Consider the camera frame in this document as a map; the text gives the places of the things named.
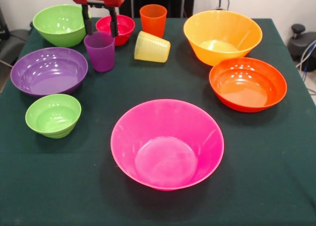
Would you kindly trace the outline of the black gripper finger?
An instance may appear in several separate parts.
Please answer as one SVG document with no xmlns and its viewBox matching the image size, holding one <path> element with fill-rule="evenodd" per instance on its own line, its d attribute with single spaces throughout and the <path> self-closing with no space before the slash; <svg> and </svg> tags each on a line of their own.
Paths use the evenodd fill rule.
<svg viewBox="0 0 316 226">
<path fill-rule="evenodd" d="M 89 17 L 89 8 L 90 4 L 82 4 L 82 17 L 83 17 L 83 22 L 84 22 L 84 27 L 87 35 L 92 35 L 93 34 L 93 29 L 92 29 L 92 23 L 91 19 Z"/>
<path fill-rule="evenodd" d="M 110 8 L 108 8 L 108 10 L 109 10 L 110 17 L 111 17 L 111 21 L 110 21 L 111 35 L 112 35 L 112 37 L 115 38 L 119 34 L 118 24 L 117 24 L 117 13 L 116 13 L 116 9 L 114 7 L 110 7 Z"/>
</svg>

